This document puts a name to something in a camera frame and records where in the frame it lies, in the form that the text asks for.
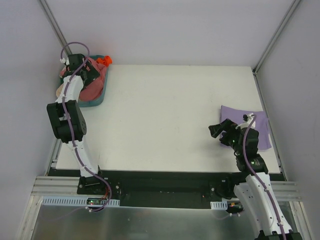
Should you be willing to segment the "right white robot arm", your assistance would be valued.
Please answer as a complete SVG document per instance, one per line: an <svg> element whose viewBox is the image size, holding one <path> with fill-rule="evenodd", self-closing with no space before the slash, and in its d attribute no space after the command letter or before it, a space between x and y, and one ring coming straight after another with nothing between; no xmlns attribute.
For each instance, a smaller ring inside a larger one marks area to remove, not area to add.
<svg viewBox="0 0 320 240"><path fill-rule="evenodd" d="M259 132L254 127L256 116L245 115L243 120L243 123L236 124L227 118L208 127L213 138L233 149L236 165L245 175L240 182L227 182L225 192L240 201L255 239L300 240L301 234L293 231L276 200L268 168L258 153Z"/></svg>

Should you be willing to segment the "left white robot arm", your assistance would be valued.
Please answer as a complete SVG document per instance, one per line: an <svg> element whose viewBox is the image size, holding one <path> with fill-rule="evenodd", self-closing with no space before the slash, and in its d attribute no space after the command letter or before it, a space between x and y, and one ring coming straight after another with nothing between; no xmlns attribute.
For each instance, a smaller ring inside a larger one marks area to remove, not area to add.
<svg viewBox="0 0 320 240"><path fill-rule="evenodd" d="M60 61L65 65L62 90L54 103L46 106L54 136L66 144L80 170L79 188L99 195L105 191L99 165L93 160L85 138L87 124L79 107L80 93L86 83L100 74L83 54L70 54Z"/></svg>

